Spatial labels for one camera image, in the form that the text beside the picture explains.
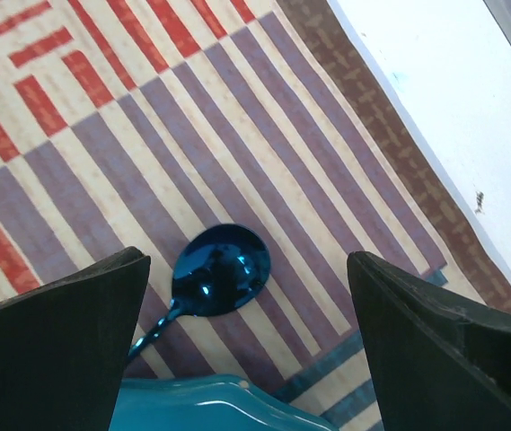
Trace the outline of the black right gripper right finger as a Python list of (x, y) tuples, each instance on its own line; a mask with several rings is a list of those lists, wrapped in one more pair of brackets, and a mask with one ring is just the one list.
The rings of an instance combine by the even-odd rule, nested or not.
[(511, 314), (370, 252), (347, 268), (386, 429), (511, 430)]

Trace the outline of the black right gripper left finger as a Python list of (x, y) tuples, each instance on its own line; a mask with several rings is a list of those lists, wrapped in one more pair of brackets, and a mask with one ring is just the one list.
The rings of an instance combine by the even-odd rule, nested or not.
[(135, 247), (0, 302), (0, 430), (106, 430), (151, 267)]

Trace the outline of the blue polka dot plate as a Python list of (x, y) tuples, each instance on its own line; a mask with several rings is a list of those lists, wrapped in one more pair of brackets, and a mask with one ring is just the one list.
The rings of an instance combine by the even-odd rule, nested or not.
[(230, 374), (160, 381), (125, 379), (111, 430), (333, 430), (327, 420)]

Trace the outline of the striped patchwork placemat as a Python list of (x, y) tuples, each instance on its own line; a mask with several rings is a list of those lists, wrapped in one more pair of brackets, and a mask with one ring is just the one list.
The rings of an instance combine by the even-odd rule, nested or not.
[(365, 250), (511, 313), (511, 285), (324, 1), (0, 1), (0, 301), (129, 245), (137, 336), (183, 247), (250, 227), (271, 277), (180, 318), (128, 369), (236, 374), (342, 430), (379, 430), (347, 278)]

